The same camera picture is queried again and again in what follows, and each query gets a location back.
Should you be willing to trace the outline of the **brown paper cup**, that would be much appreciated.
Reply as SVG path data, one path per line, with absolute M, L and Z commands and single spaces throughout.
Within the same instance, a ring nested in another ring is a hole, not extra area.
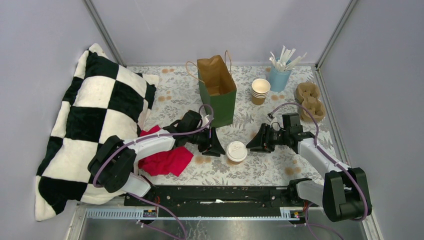
M 230 158 L 227 158 L 227 163 L 229 164 L 229 165 L 239 165 L 239 164 L 241 164 L 243 162 L 243 160 L 242 161 L 234 161 L 234 160 L 231 160 Z

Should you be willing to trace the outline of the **white plastic cup lid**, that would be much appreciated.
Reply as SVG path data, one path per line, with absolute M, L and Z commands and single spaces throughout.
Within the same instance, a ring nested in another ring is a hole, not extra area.
M 248 155 L 248 149 L 240 141 L 232 141 L 226 147 L 226 156 L 233 161 L 243 161 Z

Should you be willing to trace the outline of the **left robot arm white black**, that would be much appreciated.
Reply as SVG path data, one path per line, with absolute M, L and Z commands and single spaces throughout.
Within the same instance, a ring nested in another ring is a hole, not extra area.
M 203 120 L 198 112 L 190 110 L 182 119 L 152 134 L 133 140 L 110 136 L 88 164 L 87 169 L 94 177 L 93 184 L 105 188 L 108 193 L 123 191 L 135 196 L 144 206 L 152 204 L 155 192 L 144 177 L 133 173 L 134 165 L 141 159 L 186 143 L 197 145 L 198 151 L 205 156 L 225 155 L 216 128 L 209 125 L 212 119 L 209 115 Z

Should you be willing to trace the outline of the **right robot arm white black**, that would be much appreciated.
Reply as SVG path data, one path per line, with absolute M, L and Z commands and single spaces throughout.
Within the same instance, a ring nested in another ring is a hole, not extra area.
M 291 180 L 287 201 L 299 206 L 304 201 L 323 207 L 332 222 L 362 221 L 372 213 L 367 176 L 360 167 L 350 167 L 329 154 L 310 131 L 304 131 L 298 113 L 282 115 L 282 126 L 261 124 L 258 133 L 246 145 L 252 152 L 272 153 L 276 146 L 287 146 L 306 159 L 323 177 L 318 184 L 309 178 Z

